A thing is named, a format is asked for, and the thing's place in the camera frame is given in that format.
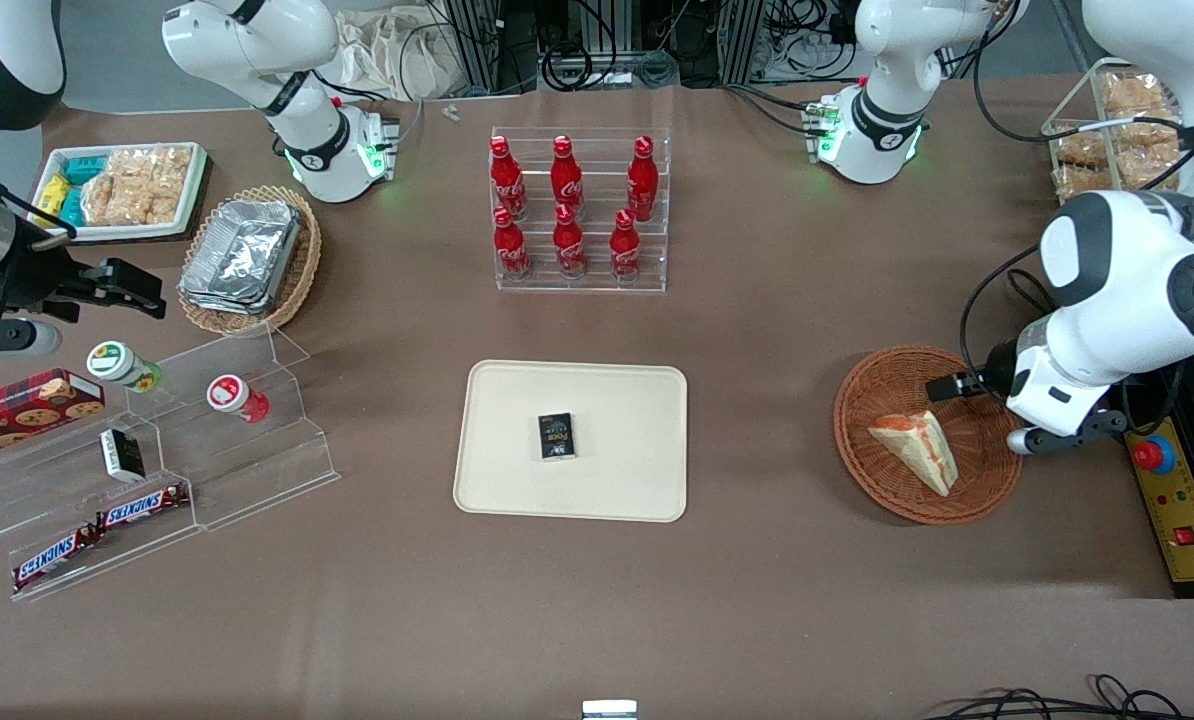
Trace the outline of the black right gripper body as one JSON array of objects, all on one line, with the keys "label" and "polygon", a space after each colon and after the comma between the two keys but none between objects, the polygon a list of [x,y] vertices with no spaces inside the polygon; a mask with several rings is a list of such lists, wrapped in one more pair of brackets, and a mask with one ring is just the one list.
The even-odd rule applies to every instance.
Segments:
[{"label": "black right gripper body", "polygon": [[0,319],[13,313],[49,315],[49,295],[56,288],[85,293],[96,301],[94,283],[85,277],[90,265],[72,259],[70,238],[47,236],[44,250],[35,240],[16,240],[0,261]]}]

